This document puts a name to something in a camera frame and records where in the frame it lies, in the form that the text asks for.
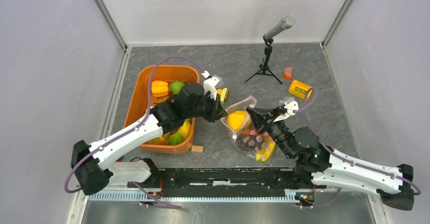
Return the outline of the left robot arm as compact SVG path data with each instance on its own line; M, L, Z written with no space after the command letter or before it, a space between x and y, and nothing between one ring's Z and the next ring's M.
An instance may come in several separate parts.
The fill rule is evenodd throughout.
M75 176L79 188L86 196L100 192L110 183L142 182L154 187L159 182L159 173L141 160L136 170L125 174L115 162L140 144L179 129L186 119L203 118L215 122L227 115L217 94L218 83L209 78L203 84L189 83L163 102L148 109L144 116L117 133L87 144L76 142L71 155L71 172L64 189L68 193L68 182Z

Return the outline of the yellow banana bunch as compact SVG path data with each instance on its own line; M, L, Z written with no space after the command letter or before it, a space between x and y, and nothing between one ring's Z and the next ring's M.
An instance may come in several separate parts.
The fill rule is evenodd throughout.
M261 148L257 151L255 159L256 161L261 161L261 162L265 162L267 161L274 149L275 149L275 142L274 141L268 141L262 144Z

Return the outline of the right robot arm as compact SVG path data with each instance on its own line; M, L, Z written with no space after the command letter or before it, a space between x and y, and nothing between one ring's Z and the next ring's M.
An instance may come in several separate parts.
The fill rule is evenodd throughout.
M410 211L414 205L413 167L387 167L363 161L324 145L308 127L292 132L284 120L299 112L296 101L273 109L247 107L259 133L267 133L288 159L296 161L293 182L333 186L377 196L388 207Z

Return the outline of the clear zip top bag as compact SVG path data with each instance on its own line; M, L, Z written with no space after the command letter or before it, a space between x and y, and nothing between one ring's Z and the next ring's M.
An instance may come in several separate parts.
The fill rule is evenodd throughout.
M253 96L249 96L249 97L247 97L246 99L244 99L244 100L242 100L242 101L240 101L240 102L237 102L237 103L235 103L235 104L233 104L233 105L231 105L231 106L229 106L228 108L226 108L226 112L228 113L228 115L230 114L230 113L232 113L232 112L234 112L234 111L237 111L237 110L245 110L246 111L246 108L247 107L255 107L256 106L256 104L257 104L257 100L253 97ZM226 117L224 117L224 118L222 118L221 119L221 121L222 121L222 123L224 124L224 126L226 126L227 127L227 129L230 131L230 137L231 137L231 139L232 139L232 141L233 141L233 144L235 145L235 143L234 143L234 141L237 139L237 137L239 136L239 135L241 135L240 134L240 132L241 132L241 130L242 129L246 129L246 128L252 128L252 129L256 129L255 127L254 127L254 125L253 125L253 123L251 122L251 124L248 126L248 127L246 127L246 128L240 128L239 130L237 130L237 131L234 131L234 130L232 130L228 125L227 125L227 116ZM268 142L268 141L273 141L272 140L272 138L269 136L269 137L267 137L267 138L265 138L265 142ZM257 152L243 152L243 153L245 153L245 154L247 154L249 157L253 157L254 159L255 159L255 156L256 156L256 153Z

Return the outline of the yellow bell pepper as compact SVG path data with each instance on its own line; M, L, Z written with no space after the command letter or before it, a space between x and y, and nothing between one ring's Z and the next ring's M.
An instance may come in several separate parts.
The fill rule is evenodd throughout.
M245 110L237 110L227 116L227 125L234 131L248 127L251 122L252 121Z

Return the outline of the orange plastic bin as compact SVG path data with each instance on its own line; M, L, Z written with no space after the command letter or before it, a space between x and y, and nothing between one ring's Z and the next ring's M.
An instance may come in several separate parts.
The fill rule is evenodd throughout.
M148 91L148 87L151 85L152 81L161 80L166 82L173 81L183 81L186 84L190 82L200 83L199 72L186 65L160 65L156 68L153 77L150 79L150 74L153 70L153 66L150 65L143 69L137 77L135 88L130 101L129 109L125 119L124 127L129 126L138 119L144 116L147 105L148 98L151 99L151 105L154 106L158 102L163 102L168 98L168 96L156 98L152 96L151 92ZM140 149L156 154L171 154L171 155L181 155L188 152L194 143L194 129L196 125L196 120L193 119L191 122L191 133L189 137L179 145L150 145L146 144L145 141L139 146Z

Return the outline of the orange carrot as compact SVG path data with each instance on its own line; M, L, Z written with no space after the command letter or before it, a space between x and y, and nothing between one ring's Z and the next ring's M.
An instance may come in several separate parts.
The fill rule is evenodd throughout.
M252 129L252 128L242 129L241 132L240 132L240 134L249 135L249 136L252 136L252 137L254 137L254 136L255 137L256 136L261 136L263 138L267 138L267 137L270 136L267 132L265 132L265 133L259 133L258 130Z

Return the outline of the dark grape bunch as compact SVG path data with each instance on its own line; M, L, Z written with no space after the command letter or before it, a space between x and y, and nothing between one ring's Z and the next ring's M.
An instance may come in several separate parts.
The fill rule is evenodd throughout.
M242 152L258 152L265 143L265 138L262 136L239 135L234 141L235 145Z

